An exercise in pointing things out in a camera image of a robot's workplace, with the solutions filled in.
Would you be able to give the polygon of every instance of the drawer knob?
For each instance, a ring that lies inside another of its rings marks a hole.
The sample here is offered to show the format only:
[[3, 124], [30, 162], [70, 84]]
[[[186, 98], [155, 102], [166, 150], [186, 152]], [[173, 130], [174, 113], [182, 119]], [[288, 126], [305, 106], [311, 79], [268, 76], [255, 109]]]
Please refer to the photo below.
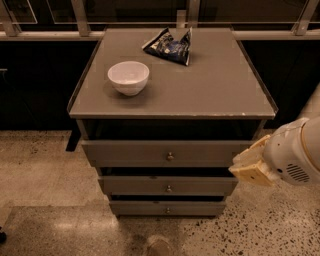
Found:
[[167, 160], [168, 161], [172, 161], [174, 159], [174, 155], [172, 152], [169, 152], [168, 155], [167, 155]]
[[170, 185], [168, 185], [168, 186], [167, 186], [166, 191], [167, 191], [168, 193], [171, 193], [171, 192], [172, 192], [172, 188], [171, 188], [171, 186], [170, 186]]

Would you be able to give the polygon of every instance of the speckled floor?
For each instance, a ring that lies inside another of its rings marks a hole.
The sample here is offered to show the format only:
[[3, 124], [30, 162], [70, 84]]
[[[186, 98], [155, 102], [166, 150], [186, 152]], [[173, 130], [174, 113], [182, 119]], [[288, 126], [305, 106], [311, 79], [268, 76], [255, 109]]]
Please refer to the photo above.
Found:
[[68, 136], [0, 132], [1, 256], [143, 256], [159, 239], [179, 256], [320, 255], [320, 185], [239, 183], [215, 219], [117, 219], [82, 149], [65, 152]]

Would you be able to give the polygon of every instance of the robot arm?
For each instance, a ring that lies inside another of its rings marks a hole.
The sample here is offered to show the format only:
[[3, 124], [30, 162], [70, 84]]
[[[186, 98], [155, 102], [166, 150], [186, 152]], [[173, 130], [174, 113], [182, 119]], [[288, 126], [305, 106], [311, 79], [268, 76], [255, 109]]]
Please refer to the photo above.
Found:
[[282, 178], [292, 185], [320, 183], [320, 116], [281, 126], [233, 159], [239, 179], [270, 186]]

